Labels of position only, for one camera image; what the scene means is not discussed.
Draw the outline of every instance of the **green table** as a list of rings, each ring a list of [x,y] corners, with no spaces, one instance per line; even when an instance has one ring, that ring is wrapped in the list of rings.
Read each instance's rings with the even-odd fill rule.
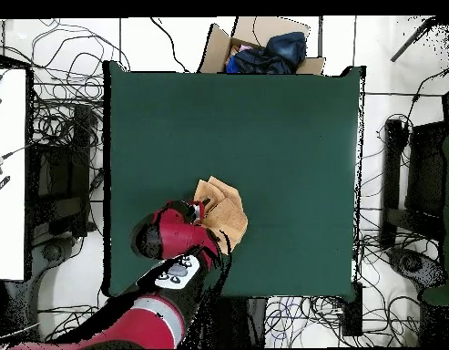
[[[138,221],[168,200],[192,198],[212,175],[239,190],[249,218],[223,295],[350,294],[360,80],[359,67],[342,77],[105,67],[105,293],[122,292],[156,263],[130,250]]]

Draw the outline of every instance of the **wire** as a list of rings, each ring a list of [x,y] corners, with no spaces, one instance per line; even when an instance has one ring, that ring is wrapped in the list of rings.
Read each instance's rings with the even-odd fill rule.
[[[164,33],[168,36],[168,38],[169,38],[169,40],[170,40],[170,44],[172,45],[172,56],[174,57],[174,60],[182,66],[184,72],[189,73],[189,71],[185,68],[185,66],[184,66],[181,62],[179,62],[179,60],[176,58],[176,49],[175,49],[175,47],[174,47],[174,40],[172,40],[172,37],[170,36],[170,34],[168,33],[168,31],[166,31],[162,26],[160,26],[160,25],[155,21],[155,19],[153,19],[152,17],[150,18],[150,20],[151,20],[151,22],[152,22],[155,26],[157,26],[162,32],[164,32]]]
[[[257,38],[257,35],[255,34],[255,23],[257,22],[257,16],[255,16],[255,19],[253,20],[253,28],[251,29],[251,32],[253,32],[253,36],[255,36],[255,40],[257,41],[259,46],[262,46],[260,41]]]

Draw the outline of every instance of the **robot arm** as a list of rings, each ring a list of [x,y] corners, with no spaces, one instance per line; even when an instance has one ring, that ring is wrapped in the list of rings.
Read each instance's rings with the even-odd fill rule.
[[[220,260],[218,238],[195,223],[203,216],[203,203],[185,201],[170,201],[147,216],[134,229],[131,244],[136,254],[160,259],[156,267],[74,331],[49,344],[12,349],[176,348],[196,313],[211,265]],[[76,330],[86,329],[87,334],[112,313],[120,314],[113,324],[91,338],[77,339]]]

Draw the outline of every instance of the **open cardboard box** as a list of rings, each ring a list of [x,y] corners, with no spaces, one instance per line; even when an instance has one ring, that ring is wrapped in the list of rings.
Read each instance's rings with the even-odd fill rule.
[[[232,46],[245,45],[262,49],[273,36],[290,32],[302,32],[306,39],[310,29],[301,23],[275,16],[258,16],[256,19],[255,16],[238,17],[231,36],[213,24],[209,29],[208,41],[198,72],[225,72],[225,62]],[[324,57],[306,57],[296,73],[320,75],[323,65]]]

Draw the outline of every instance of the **gray button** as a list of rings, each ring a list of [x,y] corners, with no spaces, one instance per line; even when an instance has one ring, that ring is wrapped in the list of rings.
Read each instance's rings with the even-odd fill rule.
[[[187,268],[180,264],[174,264],[169,268],[168,274],[171,276],[187,276]]]

